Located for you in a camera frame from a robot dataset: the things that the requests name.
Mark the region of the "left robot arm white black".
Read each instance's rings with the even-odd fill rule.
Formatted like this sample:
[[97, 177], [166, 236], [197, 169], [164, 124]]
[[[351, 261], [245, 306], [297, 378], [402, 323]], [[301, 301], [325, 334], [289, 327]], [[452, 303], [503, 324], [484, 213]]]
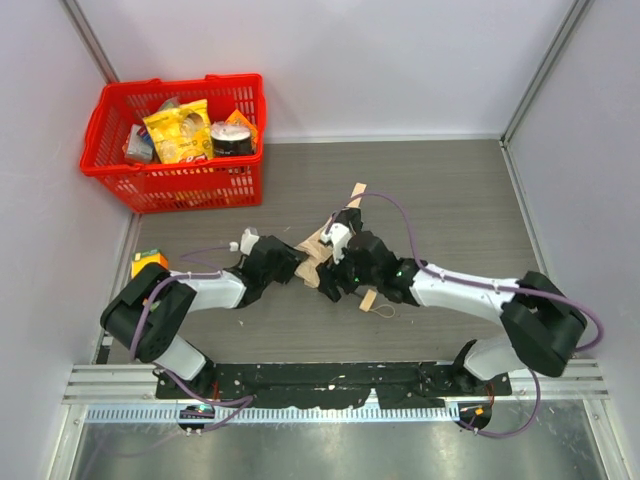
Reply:
[[213, 361], [179, 336], [188, 314], [211, 309], [240, 309], [258, 301], [272, 283], [286, 284], [308, 255], [275, 236], [245, 230], [227, 247], [239, 262], [208, 273], [182, 273], [151, 262], [109, 303], [100, 325], [135, 360], [154, 364], [172, 382], [210, 396]]

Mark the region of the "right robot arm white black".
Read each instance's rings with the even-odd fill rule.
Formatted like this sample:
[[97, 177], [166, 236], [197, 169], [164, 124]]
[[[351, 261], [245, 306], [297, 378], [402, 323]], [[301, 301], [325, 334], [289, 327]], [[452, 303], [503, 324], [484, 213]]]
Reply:
[[584, 315], [564, 304], [564, 295], [537, 272], [522, 280], [490, 280], [435, 265], [421, 268], [369, 231], [323, 233], [320, 242], [331, 256], [317, 268], [318, 289], [332, 301], [366, 286], [393, 303], [454, 310], [503, 328], [496, 337], [468, 341], [455, 357], [449, 380], [465, 394], [522, 368], [561, 376], [586, 329]]

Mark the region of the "red plastic shopping basket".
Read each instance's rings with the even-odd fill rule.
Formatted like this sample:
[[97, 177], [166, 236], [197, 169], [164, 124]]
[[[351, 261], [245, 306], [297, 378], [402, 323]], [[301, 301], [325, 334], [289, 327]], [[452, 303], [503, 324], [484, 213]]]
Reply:
[[79, 168], [136, 213], [258, 206], [266, 126], [258, 73], [112, 83]]

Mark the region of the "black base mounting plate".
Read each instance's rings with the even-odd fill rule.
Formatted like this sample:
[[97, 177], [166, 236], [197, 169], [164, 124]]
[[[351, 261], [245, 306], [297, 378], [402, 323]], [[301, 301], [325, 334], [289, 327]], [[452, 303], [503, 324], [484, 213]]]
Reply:
[[383, 409], [441, 406], [447, 397], [512, 393], [507, 374], [473, 380], [454, 365], [386, 363], [207, 363], [187, 381], [195, 395], [218, 402], [252, 399], [254, 408], [360, 408], [375, 394]]

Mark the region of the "black cd spindle case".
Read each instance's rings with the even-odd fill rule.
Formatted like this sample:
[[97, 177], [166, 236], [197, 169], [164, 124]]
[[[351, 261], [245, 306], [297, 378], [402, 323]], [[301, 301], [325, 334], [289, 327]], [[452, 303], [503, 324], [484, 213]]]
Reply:
[[210, 135], [215, 157], [253, 154], [251, 131], [244, 125], [217, 122], [211, 126]]

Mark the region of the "orange juice carton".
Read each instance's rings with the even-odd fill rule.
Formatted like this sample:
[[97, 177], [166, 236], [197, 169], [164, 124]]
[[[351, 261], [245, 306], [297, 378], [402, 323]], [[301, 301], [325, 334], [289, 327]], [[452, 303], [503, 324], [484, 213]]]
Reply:
[[167, 258], [159, 249], [136, 252], [131, 260], [131, 278], [135, 278], [146, 265], [152, 263], [159, 264], [165, 269], [169, 268]]

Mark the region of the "orange snack packet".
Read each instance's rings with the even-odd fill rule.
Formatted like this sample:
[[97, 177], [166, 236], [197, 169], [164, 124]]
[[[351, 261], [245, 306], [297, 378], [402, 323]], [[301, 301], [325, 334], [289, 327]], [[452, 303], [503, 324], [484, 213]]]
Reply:
[[252, 155], [257, 148], [257, 127], [239, 110], [236, 109], [224, 122], [226, 139], [238, 145], [242, 154]]

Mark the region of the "yellow chips bag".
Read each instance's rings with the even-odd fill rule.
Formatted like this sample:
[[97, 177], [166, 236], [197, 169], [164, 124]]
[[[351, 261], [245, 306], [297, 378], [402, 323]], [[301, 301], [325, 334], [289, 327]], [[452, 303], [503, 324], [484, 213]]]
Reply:
[[162, 164], [173, 165], [214, 157], [206, 99], [159, 110], [143, 118]]

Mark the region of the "grey small box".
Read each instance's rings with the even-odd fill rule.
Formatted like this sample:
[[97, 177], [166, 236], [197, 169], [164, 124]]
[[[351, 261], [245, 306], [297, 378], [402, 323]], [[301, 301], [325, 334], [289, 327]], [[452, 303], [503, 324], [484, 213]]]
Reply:
[[127, 162], [149, 163], [153, 159], [153, 146], [149, 145], [140, 135], [142, 127], [134, 124], [122, 147], [124, 159]]

